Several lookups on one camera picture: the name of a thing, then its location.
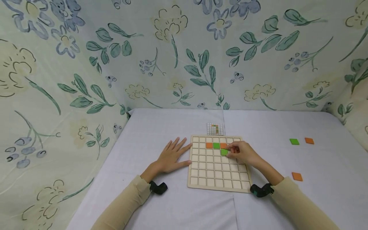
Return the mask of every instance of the orange tile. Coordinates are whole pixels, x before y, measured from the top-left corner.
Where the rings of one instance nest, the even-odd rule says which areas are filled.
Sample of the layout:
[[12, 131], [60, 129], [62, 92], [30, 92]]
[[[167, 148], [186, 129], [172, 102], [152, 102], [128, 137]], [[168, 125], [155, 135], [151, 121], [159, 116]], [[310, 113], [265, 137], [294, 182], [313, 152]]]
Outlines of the orange tile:
[[293, 175], [294, 180], [303, 181], [303, 178], [301, 177], [300, 173], [291, 173]]
[[314, 141], [313, 141], [313, 139], [312, 139], [312, 138], [308, 138], [308, 137], [306, 137], [306, 138], [305, 138], [305, 142], [306, 142], [306, 143], [308, 143], [308, 144], [312, 144], [312, 145], [314, 145]]

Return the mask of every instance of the finger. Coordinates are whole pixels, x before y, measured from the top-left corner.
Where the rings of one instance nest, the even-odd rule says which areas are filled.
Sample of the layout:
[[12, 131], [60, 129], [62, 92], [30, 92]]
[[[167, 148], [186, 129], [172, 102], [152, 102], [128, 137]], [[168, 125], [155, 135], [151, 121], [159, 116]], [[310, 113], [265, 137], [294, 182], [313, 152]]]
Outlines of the finger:
[[176, 144], [178, 143], [178, 141], [179, 141], [179, 137], [177, 137], [177, 138], [175, 139], [175, 141], [170, 145], [169, 149], [174, 149], [174, 148], [175, 148], [175, 146], [176, 146]]
[[182, 146], [183, 144], [187, 141], [187, 138], [185, 137], [177, 146], [175, 146], [174, 148], [174, 151], [178, 151]]

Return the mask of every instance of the green tile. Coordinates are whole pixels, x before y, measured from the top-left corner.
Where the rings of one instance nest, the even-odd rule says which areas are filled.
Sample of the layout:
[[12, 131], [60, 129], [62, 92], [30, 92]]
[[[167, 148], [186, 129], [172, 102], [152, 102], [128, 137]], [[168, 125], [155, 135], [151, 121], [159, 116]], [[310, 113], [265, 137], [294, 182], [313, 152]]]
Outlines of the green tile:
[[290, 139], [292, 145], [299, 145], [298, 139]]
[[220, 148], [220, 143], [213, 143], [213, 148], [214, 149], [219, 149]]
[[227, 149], [221, 149], [221, 156], [227, 155]]

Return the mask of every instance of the wooden grid board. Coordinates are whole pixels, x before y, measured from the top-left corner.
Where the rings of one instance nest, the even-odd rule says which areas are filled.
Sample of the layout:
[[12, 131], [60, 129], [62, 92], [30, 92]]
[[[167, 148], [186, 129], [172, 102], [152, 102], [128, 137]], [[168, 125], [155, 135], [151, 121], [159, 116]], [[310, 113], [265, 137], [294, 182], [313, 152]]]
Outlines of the wooden grid board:
[[188, 187], [250, 193], [252, 179], [248, 166], [221, 155], [225, 144], [242, 140], [234, 136], [192, 135]]

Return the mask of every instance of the fabric wall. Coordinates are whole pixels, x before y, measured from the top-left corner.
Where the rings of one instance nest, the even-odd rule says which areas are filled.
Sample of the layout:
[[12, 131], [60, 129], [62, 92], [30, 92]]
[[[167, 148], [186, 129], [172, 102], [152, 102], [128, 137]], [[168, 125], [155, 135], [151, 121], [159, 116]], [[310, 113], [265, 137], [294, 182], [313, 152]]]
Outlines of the fabric wall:
[[66, 229], [127, 122], [61, 2], [0, 1], [2, 230]]

